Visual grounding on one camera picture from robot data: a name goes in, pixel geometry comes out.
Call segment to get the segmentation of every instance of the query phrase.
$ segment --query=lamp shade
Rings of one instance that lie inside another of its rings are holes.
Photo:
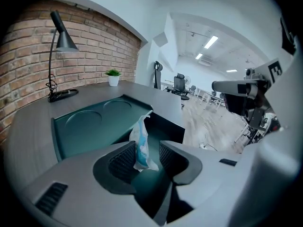
[[[77,52],[78,48],[67,31],[63,31],[59,34],[56,50],[62,52]]]
[[[58,38],[56,50],[62,52],[77,52],[78,48],[76,47],[75,43],[72,41],[70,35],[68,34],[61,20],[59,12],[57,10],[51,12],[51,17],[53,23],[55,24],[59,32],[59,38]]]

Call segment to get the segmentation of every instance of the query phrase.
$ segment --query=wooden floor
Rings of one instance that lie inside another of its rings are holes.
[[[230,113],[225,107],[207,105],[196,96],[189,95],[190,100],[182,101],[185,136],[183,144],[193,147],[210,144],[218,151],[242,153],[247,138],[242,136],[236,143],[234,140],[244,129],[245,122],[236,114]],[[214,150],[209,145],[206,149]]]

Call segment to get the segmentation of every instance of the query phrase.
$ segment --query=white pot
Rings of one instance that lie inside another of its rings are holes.
[[[112,87],[118,86],[120,76],[108,76],[109,85]]]

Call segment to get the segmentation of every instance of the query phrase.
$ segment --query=plastic bag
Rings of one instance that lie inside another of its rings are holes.
[[[144,119],[150,116],[141,116],[138,122],[135,124],[131,134],[129,135],[129,140],[136,141],[136,163],[134,169],[142,171],[144,169],[150,169],[158,171],[159,168],[156,163],[149,158],[147,136],[148,133],[145,128]]]

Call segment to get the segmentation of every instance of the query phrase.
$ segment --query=small succulent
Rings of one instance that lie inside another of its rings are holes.
[[[114,77],[121,75],[121,73],[115,69],[108,70],[107,72],[105,72],[105,74],[107,74],[108,76],[114,76]]]

